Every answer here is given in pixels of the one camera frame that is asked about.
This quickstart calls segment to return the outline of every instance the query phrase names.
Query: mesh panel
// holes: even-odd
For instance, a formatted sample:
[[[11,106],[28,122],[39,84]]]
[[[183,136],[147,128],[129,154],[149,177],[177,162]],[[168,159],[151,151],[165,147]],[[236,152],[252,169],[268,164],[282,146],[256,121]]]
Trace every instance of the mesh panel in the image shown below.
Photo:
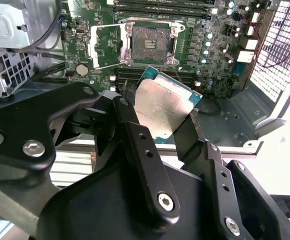
[[[289,52],[290,2],[281,1],[258,56],[258,62],[263,66],[274,65],[284,60]],[[276,102],[279,94],[290,83],[290,56],[285,62],[269,68],[256,64],[250,80]]]
[[[8,54],[0,57],[1,76],[5,80],[6,85],[10,85],[14,89],[30,77],[28,69],[31,69],[31,66],[28,54],[20,53],[20,59],[19,63],[12,66]]]

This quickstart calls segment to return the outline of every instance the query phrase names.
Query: red wire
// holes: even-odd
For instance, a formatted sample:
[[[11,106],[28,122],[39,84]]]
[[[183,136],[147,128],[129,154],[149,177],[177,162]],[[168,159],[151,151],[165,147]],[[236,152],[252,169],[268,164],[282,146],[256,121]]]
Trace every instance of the red wire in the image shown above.
[[[285,62],[286,60],[289,59],[289,57],[290,57],[290,51],[289,51],[289,53],[286,55],[286,57],[284,57],[283,60],[281,60],[281,61],[279,61],[279,62],[277,62],[277,63],[275,63],[275,64],[265,66],[265,65],[259,63],[259,61],[258,61],[258,56],[259,56],[260,51],[261,51],[261,48],[262,48],[261,38],[260,38],[259,33],[257,32],[255,26],[254,26],[254,25],[253,25],[253,24],[252,24],[248,19],[247,19],[247,21],[248,21],[248,23],[253,27],[254,31],[255,31],[256,34],[257,34],[258,40],[259,40],[259,42],[260,42],[260,44],[259,44],[257,50],[255,51],[255,53],[256,53],[256,62],[257,62],[261,67],[263,67],[263,68],[265,68],[265,69],[268,69],[268,68],[271,68],[271,67],[274,67],[274,66],[280,65],[280,64],[282,64],[283,62]]]

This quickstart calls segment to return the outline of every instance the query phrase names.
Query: motherboard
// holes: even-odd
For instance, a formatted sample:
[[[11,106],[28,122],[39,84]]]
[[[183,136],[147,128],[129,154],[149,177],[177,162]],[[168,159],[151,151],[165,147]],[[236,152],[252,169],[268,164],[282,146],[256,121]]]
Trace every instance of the motherboard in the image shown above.
[[[119,92],[151,65],[204,96],[229,97],[251,61],[236,52],[244,50],[246,19],[259,6],[254,0],[64,1],[66,76]],[[260,20],[253,20],[256,27]]]

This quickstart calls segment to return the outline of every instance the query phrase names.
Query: silver metal plate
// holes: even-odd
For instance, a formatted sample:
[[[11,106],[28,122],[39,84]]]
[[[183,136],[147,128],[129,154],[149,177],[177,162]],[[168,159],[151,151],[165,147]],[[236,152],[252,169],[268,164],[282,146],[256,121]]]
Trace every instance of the silver metal plate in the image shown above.
[[[168,139],[193,109],[193,103],[151,79],[142,80],[136,90],[135,111],[140,124],[154,139]]]

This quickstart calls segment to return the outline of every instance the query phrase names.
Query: screw hole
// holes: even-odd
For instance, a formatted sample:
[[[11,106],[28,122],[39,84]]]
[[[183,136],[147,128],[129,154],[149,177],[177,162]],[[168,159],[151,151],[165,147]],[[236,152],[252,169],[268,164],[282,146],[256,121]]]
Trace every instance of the screw hole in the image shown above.
[[[223,184],[223,189],[225,189],[225,191],[229,192],[229,188]]]
[[[89,94],[89,95],[94,94],[94,92],[92,91],[92,89],[90,87],[85,86],[85,87],[83,87],[83,90],[86,94]]]
[[[223,171],[222,172],[220,172],[220,174],[224,177],[224,178],[226,178],[227,177],[227,175],[226,175],[226,173],[224,173]]]
[[[140,133],[140,134],[139,134],[139,137],[140,137],[141,139],[143,139],[143,140],[145,140],[145,139],[146,139],[146,136],[145,136],[145,135],[143,135],[142,133]]]
[[[154,156],[154,155],[153,155],[150,151],[148,151],[148,150],[146,150],[145,153],[146,153],[146,156],[149,157],[149,158],[152,158],[152,157]]]

